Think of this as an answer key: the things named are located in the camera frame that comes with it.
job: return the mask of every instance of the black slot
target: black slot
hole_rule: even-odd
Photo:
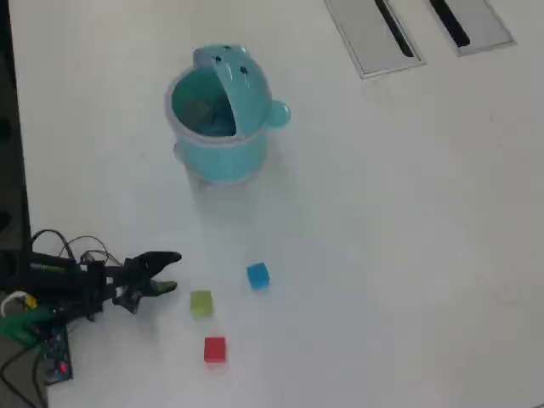
[[[402,54],[407,57],[413,57],[414,53],[411,52],[410,46],[405,40],[405,36],[402,35],[400,28],[397,26],[397,23],[389,12],[388,6],[385,4],[385,0],[374,1],[376,2],[378,9],[380,10],[380,13],[382,13],[382,17],[387,23],[391,34],[393,34],[394,40],[397,42],[397,44],[399,44],[399,48],[402,51]]]
[[[466,47],[470,44],[470,38],[468,38],[467,33],[462,29],[461,24],[459,24],[459,21],[457,21],[456,16],[451,12],[451,8],[445,0],[429,1],[436,14],[440,17],[445,29],[450,33],[453,41],[456,42],[457,47]]]

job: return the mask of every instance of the table surface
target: table surface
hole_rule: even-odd
[[[544,401],[544,3],[492,3],[518,45],[457,58],[424,1],[394,0],[427,64],[361,81],[321,0],[13,0],[32,228],[184,255],[176,293],[71,334],[51,406]],[[255,180],[200,190],[164,95],[212,42],[246,45],[293,116]]]

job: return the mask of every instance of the cable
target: cable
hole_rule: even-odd
[[[45,400],[45,398],[43,398],[42,390],[40,389],[40,386],[37,383],[37,367],[38,367],[38,364],[40,363],[41,358],[42,358],[42,353],[36,354],[36,357],[34,358],[34,364],[32,364],[32,383],[34,384],[34,390],[36,391],[36,395],[38,400],[40,401],[40,405],[43,408],[47,408],[48,403]]]
[[[23,357],[25,354],[30,353],[38,344],[39,343],[36,343],[26,348],[23,348],[22,350],[17,352],[15,355],[7,359],[6,362],[2,364],[2,368],[0,368],[0,380],[2,380],[2,382],[6,385],[6,387],[8,387],[9,391],[17,395],[21,400],[23,400],[31,408],[36,408],[36,406],[29,399],[27,399],[10,381],[8,381],[8,379],[4,375],[4,372],[15,361]]]
[[[88,261],[89,260],[89,256],[88,255],[91,255],[93,253],[99,253],[100,255],[106,257],[106,259],[104,260],[104,262],[107,262],[108,260],[110,260],[111,262],[113,262],[115,265],[117,266],[121,266],[122,263],[116,258],[114,257],[113,255],[111,255],[109,252],[105,252],[105,251],[102,251],[100,249],[89,249],[87,251],[85,251],[82,256],[81,256],[81,260],[82,262],[85,263],[85,261]]]
[[[46,232],[50,232],[52,234],[55,234],[57,235],[60,240],[62,241],[62,244],[64,245],[62,247],[62,250],[66,250],[68,252],[68,256],[70,257],[70,259],[73,259],[74,261],[76,260],[76,257],[74,256],[74,252],[71,250],[70,248],[70,244],[68,243],[68,241],[66,240],[65,236],[62,235],[59,231],[57,231],[56,229],[42,229],[40,231],[38,231],[36,234],[34,234],[31,238],[31,248],[34,247],[34,242],[36,242],[36,240],[38,239],[38,237]]]
[[[76,238],[74,238],[73,240],[69,240],[68,242],[65,242],[64,243],[65,245],[62,247],[62,249],[59,252],[59,256],[62,255],[62,252],[64,252],[65,250],[68,252],[71,249],[70,244],[72,244],[72,243],[74,243],[76,241],[82,240],[84,238],[89,238],[91,240],[95,240],[104,248],[104,252],[105,252],[105,254],[107,256],[107,259],[105,261],[107,262],[108,259],[110,258],[110,253],[108,252],[108,248],[105,246],[105,243],[102,240],[100,240],[99,238],[97,238],[94,235],[79,235]]]
[[[10,293],[3,301],[2,304],[0,304],[0,315],[2,317],[6,317],[6,304],[11,302],[12,300],[18,299],[18,298],[24,298],[28,295],[28,293],[23,291],[15,291],[13,293]]]

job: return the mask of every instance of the metal vent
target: metal vent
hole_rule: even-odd
[[[325,0],[362,77],[423,65],[387,0]]]
[[[459,55],[515,44],[487,0],[428,0]]]

